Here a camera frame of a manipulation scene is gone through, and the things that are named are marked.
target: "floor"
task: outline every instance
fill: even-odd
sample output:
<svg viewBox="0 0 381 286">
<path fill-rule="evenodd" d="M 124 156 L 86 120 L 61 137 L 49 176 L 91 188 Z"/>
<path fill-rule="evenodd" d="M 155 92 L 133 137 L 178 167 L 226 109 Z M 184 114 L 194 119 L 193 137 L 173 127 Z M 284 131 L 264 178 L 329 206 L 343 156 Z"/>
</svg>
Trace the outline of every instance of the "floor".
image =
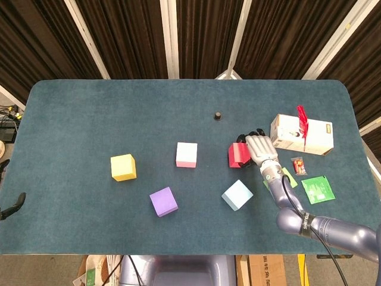
<svg viewBox="0 0 381 286">
<path fill-rule="evenodd" d="M 0 99 L 0 105 L 7 105 Z M 7 144 L 1 161 L 10 158 L 13 144 Z M 381 184 L 377 184 L 381 197 Z M 288 286 L 301 285 L 296 255 L 284 255 Z M 5 285 L 72 285 L 77 276 L 82 256 L 77 255 L 38 255 L 38 256 L 0 256 L 0 286 Z M 340 276 L 329 259 L 307 256 L 307 270 L 310 285 L 342 285 Z M 359 257 L 338 260 L 349 285 L 374 285 L 377 265 Z"/>
</svg>

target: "foam block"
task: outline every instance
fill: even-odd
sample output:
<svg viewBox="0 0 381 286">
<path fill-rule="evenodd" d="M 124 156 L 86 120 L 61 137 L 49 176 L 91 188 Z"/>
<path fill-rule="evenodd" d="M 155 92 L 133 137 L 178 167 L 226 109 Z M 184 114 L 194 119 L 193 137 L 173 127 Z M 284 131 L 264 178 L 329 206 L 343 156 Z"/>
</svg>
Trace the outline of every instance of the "foam block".
<svg viewBox="0 0 381 286">
<path fill-rule="evenodd" d="M 111 176 L 118 182 L 136 179 L 135 160 L 131 154 L 111 157 Z"/>
<path fill-rule="evenodd" d="M 165 216 L 178 209 L 176 200 L 174 199 L 169 186 L 149 195 L 149 197 L 151 198 L 156 214 L 159 217 Z"/>
<path fill-rule="evenodd" d="M 238 180 L 223 193 L 222 198 L 234 211 L 236 211 L 239 210 L 252 196 L 252 192 Z"/>
<path fill-rule="evenodd" d="M 177 143 L 176 166 L 196 168 L 197 143 Z"/>
<path fill-rule="evenodd" d="M 239 163 L 245 164 L 250 158 L 250 152 L 246 143 L 233 143 L 229 147 L 230 168 L 240 168 Z"/>
</svg>

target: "robotic hand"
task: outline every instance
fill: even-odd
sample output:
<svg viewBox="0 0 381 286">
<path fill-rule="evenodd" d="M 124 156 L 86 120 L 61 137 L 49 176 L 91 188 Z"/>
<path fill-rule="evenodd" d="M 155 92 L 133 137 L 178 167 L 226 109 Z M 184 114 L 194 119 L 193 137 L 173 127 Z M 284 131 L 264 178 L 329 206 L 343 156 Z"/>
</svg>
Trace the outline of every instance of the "robotic hand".
<svg viewBox="0 0 381 286">
<path fill-rule="evenodd" d="M 381 257 L 381 225 L 376 238 L 376 232 L 367 226 L 324 216 L 313 216 L 306 212 L 289 181 L 283 180 L 284 173 L 270 138 L 264 134 L 262 129 L 257 129 L 257 131 L 258 133 L 240 135 L 237 141 L 246 142 L 252 161 L 260 167 L 260 172 L 268 183 L 271 195 L 280 208 L 276 219 L 278 227 L 289 234 L 302 235 L 315 240 L 318 239 L 318 235 L 327 245 L 379 263 L 379 277 L 376 285 L 381 286 L 381 262 L 379 261 L 379 257 Z"/>
</svg>

